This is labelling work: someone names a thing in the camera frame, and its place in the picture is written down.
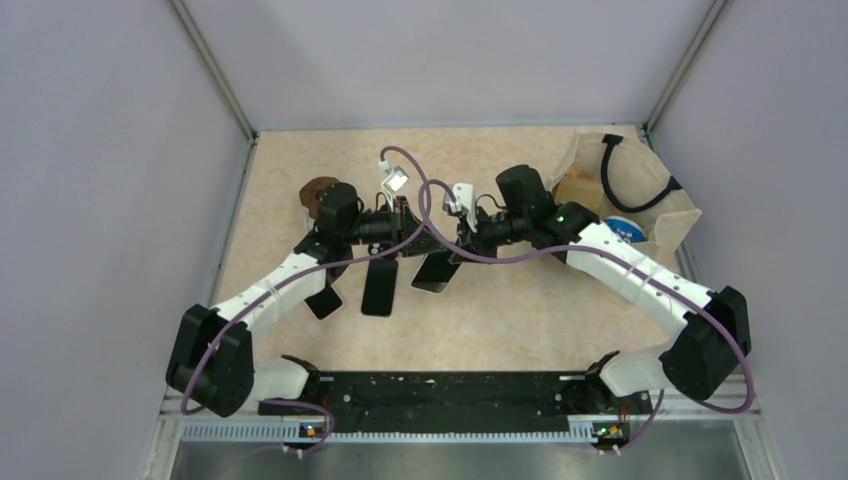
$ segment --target beige floor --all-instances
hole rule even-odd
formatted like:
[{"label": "beige floor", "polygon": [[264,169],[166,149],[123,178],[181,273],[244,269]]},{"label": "beige floor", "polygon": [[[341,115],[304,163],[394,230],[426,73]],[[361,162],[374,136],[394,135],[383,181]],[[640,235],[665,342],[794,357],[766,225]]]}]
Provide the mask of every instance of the beige floor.
[{"label": "beige floor", "polygon": [[[412,152],[431,178],[472,183],[478,194],[490,192],[500,199],[495,186],[500,171],[528,163],[544,178],[572,135],[597,131],[637,135],[633,126],[621,125],[263,133],[220,298],[264,276],[306,233],[297,193],[308,180],[335,176],[356,186],[372,206],[382,180],[377,155],[385,145]],[[402,157],[392,161],[414,175]],[[415,198],[419,185],[418,179],[410,180],[404,193]],[[437,219],[452,238],[455,222],[441,212]],[[505,248],[501,256],[527,250]],[[363,254],[354,249],[354,255]],[[409,285],[421,261],[401,259],[391,317],[359,313],[367,267],[354,265],[335,284],[346,302],[341,311],[319,322],[298,306],[259,340],[257,358],[286,353],[319,368],[346,370],[583,369],[608,351],[664,340],[639,310],[553,258],[504,266],[467,264],[439,295]]]}]

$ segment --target metal frame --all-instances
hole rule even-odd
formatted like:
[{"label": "metal frame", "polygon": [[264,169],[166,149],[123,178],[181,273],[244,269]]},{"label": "metal frame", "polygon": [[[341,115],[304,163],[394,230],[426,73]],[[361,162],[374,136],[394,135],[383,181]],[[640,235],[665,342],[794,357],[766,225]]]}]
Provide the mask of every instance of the metal frame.
[{"label": "metal frame", "polygon": [[212,55],[212,51],[209,49],[209,45],[206,43],[203,35],[200,33],[200,29],[197,28],[197,24],[194,22],[194,18],[188,11],[188,7],[186,7],[183,0],[166,0],[166,2],[171,7],[174,17],[176,17],[182,27],[183,33],[186,35],[186,40],[197,55],[197,60],[200,62],[203,70],[205,70],[209,75],[212,85],[218,91],[221,101],[224,102],[224,107],[233,117],[233,120],[235,120],[238,124],[247,140],[254,141],[256,139],[257,132],[250,125],[250,122],[248,121],[247,116],[241,108],[241,104],[233,91],[233,88],[230,86],[230,83],[224,76],[221,67],[215,60],[215,56]]},{"label": "metal frame", "polygon": [[727,11],[727,7],[731,3],[733,3],[733,0],[713,0],[713,4],[707,11],[707,15],[701,22],[701,26],[698,27],[695,37],[692,39],[692,42],[683,54],[683,58],[680,59],[680,63],[677,65],[677,68],[668,80],[668,83],[666,84],[665,89],[663,89],[663,93],[660,95],[659,100],[657,100],[656,105],[654,105],[653,110],[651,110],[648,120],[645,121],[644,129],[648,137],[656,131],[657,126],[659,126],[665,116],[666,110],[669,105],[671,105],[671,101],[674,99],[675,94],[680,89],[680,86],[683,84],[683,81],[686,79],[686,76],[695,64],[698,55],[701,53],[701,47],[703,47],[707,42],[714,31],[714,27],[722,17],[722,14]]},{"label": "metal frame", "polygon": [[247,182],[250,178],[250,171],[253,168],[253,159],[256,158],[256,150],[258,147],[259,137],[257,136],[250,141],[250,148],[248,149],[247,157],[244,160],[235,198],[231,202],[232,208],[230,208],[228,213],[227,227],[224,232],[224,241],[220,250],[221,253],[218,255],[218,262],[215,266],[215,275],[212,278],[212,284],[208,289],[209,295],[206,299],[208,305],[214,305],[217,302],[218,293],[221,291],[221,279],[224,278],[224,269],[226,268],[227,257],[229,257],[230,248],[233,246],[238,214],[239,211],[241,211],[241,204],[244,201],[244,194],[247,191]]},{"label": "metal frame", "polygon": [[[237,96],[224,76],[218,62],[209,49],[208,44],[203,38],[197,24],[194,22],[188,8],[183,0],[166,0],[170,5],[179,25],[186,34],[187,41],[195,51],[198,61],[209,75],[210,81],[215,86],[218,94],[234,121],[238,124],[245,138],[250,142],[250,149],[245,159],[242,175],[239,178],[239,185],[233,200],[232,209],[228,214],[226,236],[218,258],[218,268],[210,288],[210,301],[214,301],[220,289],[220,279],[222,278],[225,260],[229,254],[232,245],[233,235],[235,232],[238,212],[241,207],[247,181],[250,175],[250,169],[253,164],[253,159],[258,146],[258,132],[251,126],[244,110],[238,102]],[[680,60],[674,74],[669,79],[662,95],[651,111],[649,118],[641,126],[641,137],[649,147],[653,149],[652,135],[664,118],[665,112],[669,105],[674,100],[677,91],[680,89],[683,81],[691,71],[702,47],[708,40],[722,15],[726,12],[727,7],[732,3],[732,0],[714,0],[710,6],[703,22],[698,28],[692,42],[687,48],[685,54]],[[697,265],[692,257],[691,251],[684,241],[676,252],[676,257],[681,268],[681,273],[687,278],[694,281],[698,280]],[[657,392],[651,392],[656,398]],[[716,392],[713,400],[720,405],[738,405],[744,399],[745,384],[742,377],[738,374],[728,378],[722,387]],[[187,428],[204,425],[204,428],[221,427],[216,431],[215,435],[209,437],[212,441],[227,440],[227,435],[233,432],[241,432],[239,439],[243,441],[250,440],[250,435],[243,435],[244,430],[226,429],[234,424],[247,425],[253,424],[280,424],[279,418],[259,417],[255,410],[244,409],[230,417],[229,419],[220,419],[208,412],[201,412],[198,415],[189,419],[183,417],[179,413],[179,401],[181,394],[177,391],[169,389],[162,402],[162,407],[159,413],[154,437],[151,443],[150,450],[147,456],[147,463],[143,474],[140,478],[144,480],[169,478],[174,468],[177,450],[180,440]],[[635,419],[644,418],[645,416],[634,416]],[[579,422],[604,422],[614,421],[614,416],[605,415],[585,415],[572,418],[575,423]],[[754,403],[751,410],[737,415],[727,416],[706,410],[703,407],[691,402],[679,392],[674,390],[666,392],[666,401],[656,419],[658,422],[680,421],[680,420],[731,420],[734,422],[739,444],[742,447],[745,462],[753,480],[775,479],[781,480],[785,478],[782,473],[782,466],[779,458],[771,442],[768,430],[763,420],[762,411],[759,404]],[[415,439],[404,438],[402,441],[410,441]],[[462,439],[452,439],[453,441],[462,441]],[[527,438],[526,441],[550,442],[552,439],[547,436],[539,436],[538,438]],[[393,441],[390,438],[375,436],[373,438],[357,437],[355,441],[377,441],[386,442]],[[511,436],[502,438],[489,438],[487,441],[514,441]]]}]

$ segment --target paper bag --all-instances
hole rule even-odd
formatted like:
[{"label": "paper bag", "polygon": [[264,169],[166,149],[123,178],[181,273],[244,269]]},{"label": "paper bag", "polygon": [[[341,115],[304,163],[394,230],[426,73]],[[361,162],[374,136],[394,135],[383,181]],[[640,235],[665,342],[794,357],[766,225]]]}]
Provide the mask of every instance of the paper bag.
[{"label": "paper bag", "polygon": [[[546,187],[553,189],[566,174],[600,182],[601,162],[608,148],[605,137],[604,133],[575,135]],[[607,172],[610,190],[627,207],[649,202],[669,185],[671,179],[671,173],[651,149],[629,138],[621,139],[612,149]],[[673,268],[675,250],[702,212],[681,188],[670,191],[656,205],[639,213],[622,212],[613,206],[608,195],[604,195],[598,213],[601,219],[617,215],[636,222],[645,231],[647,241],[634,243],[633,247]]]}]

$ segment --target grey enclosure wall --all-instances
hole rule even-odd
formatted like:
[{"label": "grey enclosure wall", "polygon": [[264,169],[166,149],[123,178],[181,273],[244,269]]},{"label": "grey enclosure wall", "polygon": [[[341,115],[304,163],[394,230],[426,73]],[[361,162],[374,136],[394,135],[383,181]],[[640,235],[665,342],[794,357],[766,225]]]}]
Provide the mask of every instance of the grey enclosure wall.
[{"label": "grey enclosure wall", "polygon": [[844,478],[848,3],[730,7],[655,136],[704,216],[706,280],[748,295],[758,393],[789,478]]},{"label": "grey enclosure wall", "polygon": [[641,122],[711,0],[188,0],[254,128]]},{"label": "grey enclosure wall", "polygon": [[4,2],[0,465],[139,474],[246,154],[164,1]]}]

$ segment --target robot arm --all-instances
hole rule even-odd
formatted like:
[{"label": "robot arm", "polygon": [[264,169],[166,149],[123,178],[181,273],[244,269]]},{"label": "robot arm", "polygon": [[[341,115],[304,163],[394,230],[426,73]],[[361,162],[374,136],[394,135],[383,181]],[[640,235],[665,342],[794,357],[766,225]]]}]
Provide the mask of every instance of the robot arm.
[{"label": "robot arm", "polygon": [[[588,273],[638,306],[669,338],[659,345],[605,359],[600,379],[615,396],[675,387],[690,398],[706,400],[738,366],[730,346],[714,327],[689,306],[650,285],[648,279],[668,286],[716,317],[742,352],[750,352],[747,305],[738,291],[725,287],[718,293],[690,282],[623,241],[581,205],[556,205],[538,172],[526,165],[501,173],[497,184],[507,210],[493,216],[475,209],[470,185],[454,185],[455,198],[445,199],[445,210],[461,217],[458,234],[463,248],[496,256],[498,246],[526,240],[537,249],[556,245],[591,247],[632,265],[625,268],[597,253],[580,250],[554,254],[561,262]],[[471,193],[457,195],[458,185]],[[478,211],[473,217],[463,217],[469,209]],[[456,257],[452,260],[464,261]],[[635,269],[647,278],[637,276]]]},{"label": "robot arm", "polygon": [[276,290],[275,286],[299,271],[318,265],[318,259],[306,253],[291,253],[285,261],[262,280],[254,283],[235,297],[212,307],[224,320],[232,320],[246,308],[255,304],[241,321],[254,336],[259,336],[295,305],[324,290],[326,270],[319,270],[299,278]]}]

